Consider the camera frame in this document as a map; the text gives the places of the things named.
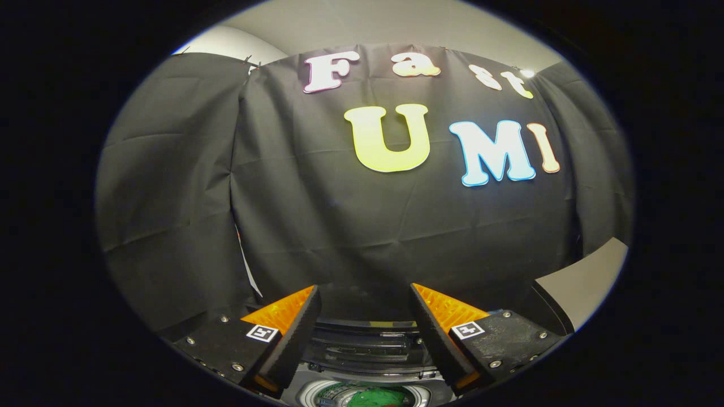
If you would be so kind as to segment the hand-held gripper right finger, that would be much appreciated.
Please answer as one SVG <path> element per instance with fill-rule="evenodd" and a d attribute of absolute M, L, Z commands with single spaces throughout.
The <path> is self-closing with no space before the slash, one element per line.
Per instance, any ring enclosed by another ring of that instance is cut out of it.
<path fill-rule="evenodd" d="M 503 382 L 566 340 L 516 312 L 482 311 L 410 284 L 410 309 L 437 370 L 456 396 Z"/>

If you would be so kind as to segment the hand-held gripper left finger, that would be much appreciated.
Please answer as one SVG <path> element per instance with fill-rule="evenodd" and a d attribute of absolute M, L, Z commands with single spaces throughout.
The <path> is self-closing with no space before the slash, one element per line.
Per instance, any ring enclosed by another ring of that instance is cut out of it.
<path fill-rule="evenodd" d="M 219 315 L 173 347 L 225 381 L 280 399 L 311 340 L 321 305 L 313 284 L 241 318 Z"/>

